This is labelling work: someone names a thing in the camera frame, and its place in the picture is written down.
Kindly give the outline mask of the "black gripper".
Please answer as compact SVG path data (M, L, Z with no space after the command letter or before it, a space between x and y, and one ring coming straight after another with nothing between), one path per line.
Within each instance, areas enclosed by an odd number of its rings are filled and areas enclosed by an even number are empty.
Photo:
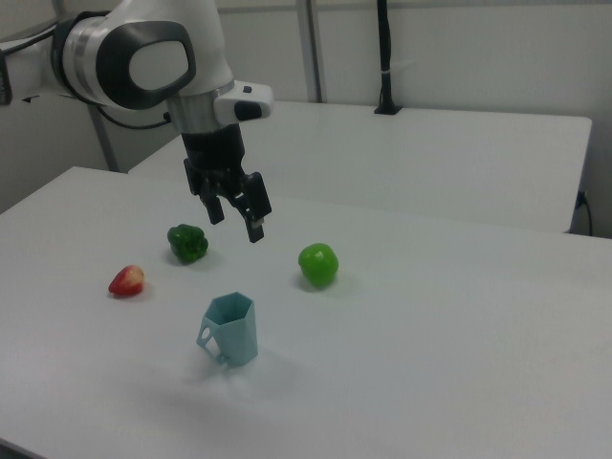
M245 148L239 125L206 134L183 134L182 140L187 154L184 166L189 190L199 197L210 223L216 225L225 218L218 197L219 184L232 192L229 201L242 216L250 242L261 240L263 223L272 206L261 174L245 174L242 168Z

